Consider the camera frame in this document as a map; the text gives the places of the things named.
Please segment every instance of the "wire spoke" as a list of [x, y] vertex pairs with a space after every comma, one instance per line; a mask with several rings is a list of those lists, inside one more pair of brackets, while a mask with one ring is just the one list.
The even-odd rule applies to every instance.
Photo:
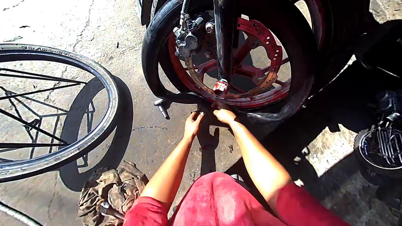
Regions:
[[[21, 74], [34, 75], [34, 76], [39, 76], [39, 77], [43, 77], [43, 78], [51, 78], [51, 80], [59, 81], [59, 82], [73, 82], [73, 83], [86, 84], [86, 82], [75, 81], [75, 80], [71, 80], [71, 79], [67, 79], [67, 78], [58, 78], [58, 77], [54, 77], [54, 76], [50, 76], [50, 75], [36, 74], [36, 73], [31, 73], [31, 72], [23, 72], [23, 71], [18, 71], [18, 70], [14, 70], [14, 69], [8, 69], [8, 68], [0, 68], [0, 71], [8, 71], [8, 72], [21, 73]], [[18, 75], [18, 76], [12, 75], [11, 77], [32, 78], [32, 79], [35, 79], [35, 77], [22, 76], [22, 75]]]
[[51, 138], [53, 138], [53, 139], [55, 139], [55, 140], [58, 140], [58, 141], [60, 141], [60, 142], [62, 142], [62, 143], [65, 143], [65, 144], [67, 143], [66, 141], [64, 141], [64, 140], [62, 140], [62, 139], [60, 139], [60, 138], [54, 136], [53, 134], [51, 134], [51, 133], [49, 133], [49, 132], [46, 132], [45, 130], [43, 130], [43, 129], [37, 127], [37, 126], [34, 126], [34, 125], [30, 124], [29, 122], [27, 122], [27, 121], [25, 121], [25, 120], [23, 120], [23, 119], [20, 119], [20, 118], [16, 117], [15, 115], [10, 114], [9, 112], [7, 112], [7, 111], [5, 111], [5, 110], [3, 110], [3, 109], [0, 109], [0, 113], [5, 114], [6, 116], [8, 116], [8, 117], [10, 117], [10, 118], [15, 119], [15, 120], [17, 120], [17, 121], [19, 121], [19, 122], [25, 124], [27, 127], [31, 127], [31, 128], [33, 128], [33, 129], [35, 129], [35, 130], [37, 130], [37, 131], [39, 131], [39, 132], [41, 132], [41, 133], [43, 133], [43, 134], [45, 134], [45, 135], [48, 135], [49, 137], [51, 137]]
[[56, 147], [56, 146], [67, 146], [69, 144], [53, 144], [53, 143], [0, 143], [0, 148], [11, 148], [11, 149], [18, 149], [18, 148], [40, 148], [40, 147]]
[[[9, 92], [9, 93], [12, 93], [12, 94], [17, 94], [16, 92], [6, 90], [6, 89], [5, 89], [4, 87], [2, 87], [2, 86], [0, 86], [0, 89], [4, 90], [4, 92], [6, 92], [6, 94], [7, 94], [8, 92]], [[42, 104], [42, 105], [47, 106], [47, 107], [54, 108], [54, 109], [59, 110], [59, 111], [62, 111], [62, 112], [68, 112], [68, 111], [65, 110], [65, 109], [61, 109], [61, 108], [59, 108], [59, 107], [56, 107], [56, 106], [47, 104], [47, 103], [45, 103], [45, 102], [41, 102], [41, 101], [35, 100], [35, 99], [33, 99], [33, 98], [30, 98], [30, 97], [21, 96], [21, 98], [24, 98], [24, 99], [33, 101], [33, 102], [38, 103], [38, 104]]]
[[49, 89], [41, 89], [41, 90], [32, 91], [32, 92], [25, 92], [25, 93], [20, 93], [20, 94], [8, 95], [8, 96], [0, 97], [0, 101], [5, 100], [5, 99], [9, 99], [9, 98], [20, 97], [20, 96], [35, 94], [35, 93], [39, 93], [39, 92], [46, 92], [46, 91], [56, 90], [56, 89], [61, 89], [61, 88], [67, 88], [67, 87], [76, 86], [76, 85], [79, 85], [79, 83], [74, 83], [74, 84], [65, 85], [65, 86], [59, 86], [59, 87], [53, 87], [53, 88], [49, 88]]

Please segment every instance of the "bolt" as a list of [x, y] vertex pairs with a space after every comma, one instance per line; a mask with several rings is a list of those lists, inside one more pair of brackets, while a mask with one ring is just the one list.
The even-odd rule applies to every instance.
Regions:
[[206, 58], [210, 58], [211, 57], [211, 52], [209, 52], [209, 51], [205, 51], [205, 53], [204, 53], [204, 56], [206, 57]]
[[252, 42], [250, 42], [250, 47], [251, 48], [256, 48], [258, 45], [258, 41], [257, 40], [253, 40]]
[[213, 30], [215, 29], [215, 24], [212, 23], [212, 22], [208, 22], [208, 23], [205, 25], [205, 29], [206, 29], [207, 33], [212, 33]]

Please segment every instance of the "forearm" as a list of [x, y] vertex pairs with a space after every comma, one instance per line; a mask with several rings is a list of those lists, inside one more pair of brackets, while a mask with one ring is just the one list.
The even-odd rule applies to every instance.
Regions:
[[193, 140], [193, 137], [185, 137], [179, 142], [145, 186], [141, 196], [154, 198], [164, 203], [167, 209], [170, 209], [183, 178]]
[[230, 124], [239, 144], [246, 169], [262, 196], [275, 209], [277, 191], [291, 181], [285, 168], [242, 124]]

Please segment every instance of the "concrete floor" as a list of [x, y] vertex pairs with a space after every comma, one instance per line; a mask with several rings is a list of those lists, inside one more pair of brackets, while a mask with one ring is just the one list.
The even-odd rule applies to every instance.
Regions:
[[[92, 172], [103, 166], [115, 168], [124, 159], [135, 162], [150, 178], [180, 141], [184, 121], [196, 106], [173, 104], [169, 109], [172, 118], [169, 121], [153, 106], [156, 98], [148, 89], [141, 67], [145, 28], [139, 24], [134, 1], [10, 0], [1, 2], [0, 9], [3, 9], [0, 13], [0, 41], [21, 36], [14, 43], [72, 51], [99, 62], [119, 78], [121, 101], [125, 103], [123, 114], [115, 131], [88, 154], [87, 161], [79, 159], [56, 171], [0, 185], [1, 201], [44, 225], [81, 225], [76, 219], [79, 192]], [[162, 77], [163, 83], [174, 90], [166, 77]], [[56, 105], [64, 96], [65, 93], [54, 92], [37, 98]], [[338, 118], [353, 115], [356, 121], [361, 120], [361, 115], [352, 114], [350, 106], [341, 97], [331, 99], [324, 93], [320, 99], [311, 101], [311, 107], [309, 104], [268, 137], [258, 136], [294, 180], [304, 184], [326, 207], [350, 224], [396, 225], [398, 219], [376, 199], [377, 187], [362, 178], [354, 157], [350, 155], [354, 136], [364, 126], [353, 127], [344, 120], [345, 117]], [[323, 105], [325, 111], [318, 108]], [[99, 113], [105, 109], [101, 101], [95, 102], [95, 107]], [[240, 151], [233, 136], [227, 128], [214, 125], [213, 120], [206, 120], [203, 136], [193, 143], [174, 205], [201, 173], [229, 169], [244, 174]], [[213, 137], [211, 134], [215, 128], [219, 133]], [[251, 129], [259, 131], [261, 127]], [[200, 152], [200, 144], [210, 144], [211, 148]], [[229, 151], [230, 145], [233, 145], [233, 152]], [[297, 164], [294, 162], [296, 157], [300, 158]], [[0, 219], [4, 225], [23, 225], [3, 213], [0, 213]]]

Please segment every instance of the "metal tool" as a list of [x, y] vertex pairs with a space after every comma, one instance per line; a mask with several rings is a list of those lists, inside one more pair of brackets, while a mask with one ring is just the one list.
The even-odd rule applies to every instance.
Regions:
[[163, 117], [165, 117], [165, 119], [167, 119], [167, 120], [170, 119], [170, 116], [168, 114], [167, 109], [169, 109], [171, 104], [172, 104], [171, 101], [166, 101], [166, 100], [163, 100], [163, 99], [159, 99], [159, 100], [154, 102], [154, 106], [159, 108], [159, 110], [162, 113]]
[[113, 216], [124, 220], [124, 215], [121, 214], [119, 211], [113, 209], [113, 207], [106, 201], [100, 204], [99, 212], [103, 216]]

